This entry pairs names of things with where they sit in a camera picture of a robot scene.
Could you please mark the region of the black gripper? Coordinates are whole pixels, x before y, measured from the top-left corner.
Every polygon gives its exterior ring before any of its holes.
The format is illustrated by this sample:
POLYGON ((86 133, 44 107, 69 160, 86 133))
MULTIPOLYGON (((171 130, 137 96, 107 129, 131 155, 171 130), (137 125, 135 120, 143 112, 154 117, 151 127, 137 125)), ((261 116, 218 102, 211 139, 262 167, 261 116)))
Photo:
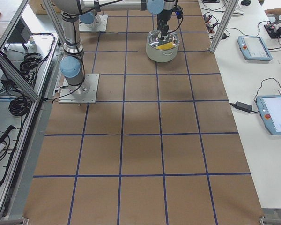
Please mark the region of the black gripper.
POLYGON ((164 9, 157 15, 157 29, 160 31, 159 37, 163 37, 163 40, 167 38, 169 30, 167 22, 171 19, 172 13, 175 13, 178 19, 182 19, 184 17, 183 8, 180 5, 175 5, 173 9, 164 9))

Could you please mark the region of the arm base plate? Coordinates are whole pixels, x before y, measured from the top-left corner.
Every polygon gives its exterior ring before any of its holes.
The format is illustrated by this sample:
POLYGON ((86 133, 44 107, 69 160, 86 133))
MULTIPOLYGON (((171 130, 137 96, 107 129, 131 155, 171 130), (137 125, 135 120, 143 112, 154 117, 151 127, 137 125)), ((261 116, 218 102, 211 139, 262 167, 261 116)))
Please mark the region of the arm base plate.
POLYGON ((69 86, 66 79, 64 79, 64 85, 67 87, 61 90, 61 97, 57 100, 61 104, 95 103, 98 83, 98 73, 86 74, 82 86, 78 90, 74 91, 75 87, 71 85, 69 86))
POLYGON ((80 22, 79 31, 82 33, 99 33, 106 32, 108 15, 97 14, 91 24, 84 24, 80 22))

